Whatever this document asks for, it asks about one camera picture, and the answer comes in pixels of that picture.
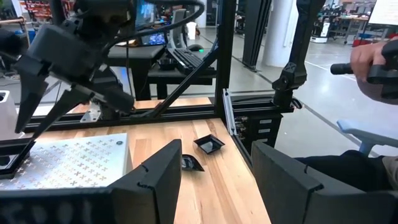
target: small black dish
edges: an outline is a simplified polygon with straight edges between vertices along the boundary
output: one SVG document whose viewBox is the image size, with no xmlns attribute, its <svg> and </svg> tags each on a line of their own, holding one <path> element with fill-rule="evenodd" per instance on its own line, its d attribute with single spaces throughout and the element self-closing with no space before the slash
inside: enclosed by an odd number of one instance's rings
<svg viewBox="0 0 398 224">
<path fill-rule="evenodd" d="M 178 62 L 174 58 L 162 58 L 157 61 L 159 67 L 163 71 L 170 71 L 175 69 Z"/>
<path fill-rule="evenodd" d="M 198 160 L 188 154 L 182 154 L 181 168 L 186 171 L 205 171 Z"/>
<path fill-rule="evenodd" d="M 194 140 L 199 148 L 203 149 L 205 153 L 210 154 L 221 149 L 225 144 L 216 138 L 214 135 L 209 134 L 203 138 Z"/>
</svg>

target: concrete floor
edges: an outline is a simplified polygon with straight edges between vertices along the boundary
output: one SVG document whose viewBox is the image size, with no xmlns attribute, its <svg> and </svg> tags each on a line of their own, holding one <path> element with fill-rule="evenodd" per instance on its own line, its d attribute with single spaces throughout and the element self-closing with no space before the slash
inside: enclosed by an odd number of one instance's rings
<svg viewBox="0 0 398 224">
<path fill-rule="evenodd" d="M 209 49 L 215 40 L 215 29 L 203 29 L 199 39 L 190 44 L 201 44 Z M 254 73 L 244 68 L 240 59 L 243 55 L 244 37 L 234 36 L 233 58 L 231 59 L 231 81 L 229 90 L 233 95 L 261 95 L 272 93 L 271 83 L 276 80 L 281 68 L 267 67 L 261 64 L 261 47 L 257 69 Z M 397 114 L 398 107 L 384 105 L 362 95 L 356 86 L 352 75 L 333 76 L 329 67 L 333 63 L 349 61 L 351 46 L 334 43 L 310 44 L 306 58 L 307 82 L 294 92 L 294 96 L 304 103 L 304 108 L 294 113 L 284 114 L 282 125 L 275 148 L 292 156 L 305 157 L 327 154 L 341 154 L 348 149 L 357 149 L 359 141 L 351 136 L 345 136 L 338 131 L 338 119 L 355 119 L 375 126 L 391 126 L 398 124 L 397 119 L 391 119 Z M 124 68 L 114 68 L 119 79 L 124 84 L 126 92 L 130 92 Z M 10 81 L 0 79 L 2 89 L 10 90 L 19 102 L 17 83 L 7 85 Z M 169 92 L 176 86 L 169 85 Z M 68 85 L 56 86 L 42 101 L 43 105 L 51 105 L 60 97 Z M 151 85 L 151 92 L 156 96 L 156 88 Z M 182 97 L 213 96 L 215 81 L 212 86 L 190 86 Z M 398 155 L 398 150 L 390 147 L 377 146 L 372 156 Z"/>
</svg>

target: aluminum frame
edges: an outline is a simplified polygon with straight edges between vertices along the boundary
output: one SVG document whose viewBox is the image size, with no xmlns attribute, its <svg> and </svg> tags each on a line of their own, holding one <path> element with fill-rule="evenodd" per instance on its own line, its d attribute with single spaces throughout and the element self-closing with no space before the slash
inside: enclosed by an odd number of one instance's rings
<svg viewBox="0 0 398 224">
<path fill-rule="evenodd" d="M 317 0 L 297 0 L 297 7 L 299 11 L 299 19 L 295 32 L 292 53 L 290 54 L 290 62 L 297 63 L 300 75 L 305 73 L 304 59 L 307 53 L 311 29 L 308 25 L 315 20 L 315 15 L 319 11 L 318 6 L 323 5 Z M 192 72 L 178 87 L 169 95 L 166 100 L 156 106 L 154 109 L 135 110 L 134 115 L 122 117 L 114 121 L 97 121 L 95 123 L 80 123 L 83 113 L 66 114 L 58 121 L 53 123 L 48 131 L 64 131 L 71 129 L 85 129 L 85 128 L 99 128 L 105 126 L 122 126 L 145 123 L 160 123 L 171 121 L 187 121 L 193 119 L 211 119 L 221 118 L 225 122 L 225 112 L 223 104 L 223 89 L 228 89 L 230 70 L 231 70 L 231 56 L 233 48 L 233 34 L 234 34 L 234 18 L 235 18 L 236 0 L 227 1 L 220 0 L 220 25 L 218 27 L 218 39 L 212 48 L 212 53 L 206 57 L 206 60 Z M 216 89 L 215 89 L 215 103 L 213 105 L 200 106 L 169 106 L 190 86 L 192 81 L 198 76 L 201 70 L 204 70 L 210 64 L 217 60 L 217 75 L 216 75 Z M 291 101 L 292 94 L 281 94 L 287 101 Z M 257 101 L 255 103 L 232 103 L 235 116 L 251 116 L 251 115 L 265 115 L 275 113 L 291 113 L 292 106 L 276 106 L 272 100 Z M 35 128 L 43 120 L 43 116 L 34 116 L 30 123 L 25 128 L 26 133 L 34 132 Z M 241 152 L 244 160 L 248 166 L 251 167 L 251 158 L 242 142 L 236 136 L 232 136 L 236 147 Z"/>
</svg>

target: perforated metal plate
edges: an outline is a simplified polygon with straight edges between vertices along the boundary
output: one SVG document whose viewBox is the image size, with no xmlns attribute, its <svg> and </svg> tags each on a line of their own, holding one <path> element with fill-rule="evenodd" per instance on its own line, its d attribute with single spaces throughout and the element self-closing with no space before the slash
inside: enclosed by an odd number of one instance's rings
<svg viewBox="0 0 398 224">
<path fill-rule="evenodd" d="M 127 134 L 37 142 L 0 190 L 103 187 L 130 170 Z"/>
</svg>

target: workbench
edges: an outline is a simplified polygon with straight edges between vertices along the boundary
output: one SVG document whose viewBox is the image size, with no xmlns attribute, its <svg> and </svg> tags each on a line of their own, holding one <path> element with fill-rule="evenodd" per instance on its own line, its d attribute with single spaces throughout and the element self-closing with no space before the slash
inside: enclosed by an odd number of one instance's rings
<svg viewBox="0 0 398 224">
<path fill-rule="evenodd" d="M 160 101 L 138 101 L 136 108 L 151 108 Z M 210 104 L 208 98 L 178 99 L 174 106 Z M 76 112 L 87 106 L 79 106 Z M 181 224 L 271 223 L 256 181 L 220 119 L 140 124 L 106 128 L 54 131 L 38 141 L 54 141 L 128 133 L 132 166 L 137 167 L 173 139 L 182 140 L 183 154 L 193 155 L 204 172 L 182 172 L 175 222 Z M 206 155 L 194 140 L 213 134 L 225 146 Z"/>
</svg>

